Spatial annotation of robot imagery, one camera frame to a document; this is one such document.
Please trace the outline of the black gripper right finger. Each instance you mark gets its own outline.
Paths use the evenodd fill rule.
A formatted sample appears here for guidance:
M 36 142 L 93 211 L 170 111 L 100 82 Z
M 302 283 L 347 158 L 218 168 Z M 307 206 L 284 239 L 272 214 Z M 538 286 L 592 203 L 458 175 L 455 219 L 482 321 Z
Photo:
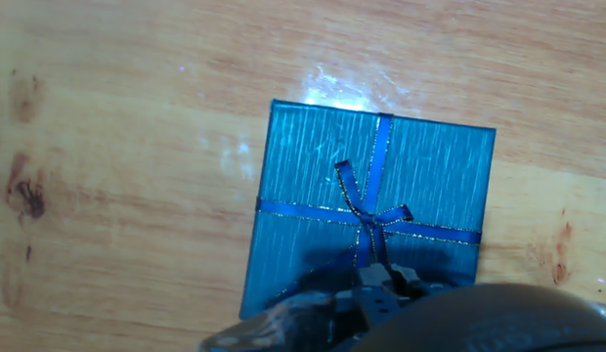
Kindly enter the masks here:
M 390 270 L 393 286 L 398 294 L 417 294 L 421 291 L 421 279 L 415 269 L 392 264 Z

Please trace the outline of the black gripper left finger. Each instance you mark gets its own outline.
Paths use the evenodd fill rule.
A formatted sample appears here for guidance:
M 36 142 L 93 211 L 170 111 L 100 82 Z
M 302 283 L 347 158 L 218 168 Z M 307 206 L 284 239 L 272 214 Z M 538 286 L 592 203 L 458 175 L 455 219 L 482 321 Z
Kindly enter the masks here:
M 382 285 L 391 282 L 391 276 L 382 264 L 362 268 L 358 274 L 361 284 L 354 287 L 354 301 L 368 327 L 377 327 L 400 312 L 396 298 Z

